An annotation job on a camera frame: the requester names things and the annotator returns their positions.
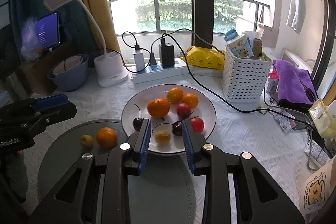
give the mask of cartoon duck print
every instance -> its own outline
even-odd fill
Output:
[[[249,53],[248,53],[247,50],[245,50],[245,49],[240,50],[239,53],[240,53],[241,55],[249,55]]]
[[[317,203],[322,200],[323,183],[324,183],[323,179],[320,179],[311,184],[309,188],[309,197],[308,197],[309,205],[313,205],[314,203]]]

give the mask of purple cloth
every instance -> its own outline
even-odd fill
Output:
[[[279,76],[279,100],[287,99],[290,103],[313,105],[313,102],[309,101],[302,83],[310,88],[315,98],[318,99],[308,71],[295,68],[291,63],[282,59],[275,59],[273,67]]]

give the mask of white plastic basket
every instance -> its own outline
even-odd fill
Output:
[[[258,101],[272,62],[238,58],[226,48],[222,79],[225,99],[237,103]]]

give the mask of white tablecloth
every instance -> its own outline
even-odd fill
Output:
[[[196,76],[206,87],[223,96],[221,79],[207,76]],[[77,115],[70,120],[49,126],[44,133],[35,137],[35,146],[25,150],[29,190],[24,204],[31,213],[38,204],[37,176],[44,154],[52,142],[66,130],[94,119],[120,119],[127,101],[148,87],[158,84],[180,84],[193,87],[203,92],[213,103],[217,113],[214,132],[207,142],[212,143],[224,152],[239,155],[249,151],[272,175],[293,203],[299,206],[300,188],[310,176],[306,167],[307,156],[304,147],[307,133],[304,130],[282,132],[270,113],[262,115],[258,112],[239,113],[219,100],[210,92],[201,88],[189,75],[176,76],[147,83],[133,84],[131,80],[100,88],[96,75],[89,75],[87,83],[74,92],[66,92],[69,100],[77,107]],[[258,104],[235,104],[240,109],[255,109]],[[194,177],[196,194],[196,215],[194,223],[201,223],[204,203],[205,177]],[[236,223],[236,202],[234,198],[233,180],[230,179],[231,217]]]

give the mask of white desk lamp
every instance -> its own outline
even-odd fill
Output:
[[[48,10],[54,11],[70,1],[72,0],[43,0],[43,4]],[[77,1],[83,7],[91,21],[97,28],[103,42],[104,54],[96,57],[93,61],[98,75],[98,84],[101,87],[106,87],[126,80],[128,78],[128,72],[123,66],[121,56],[116,52],[107,53],[105,39],[97,22],[95,21],[83,1]]]

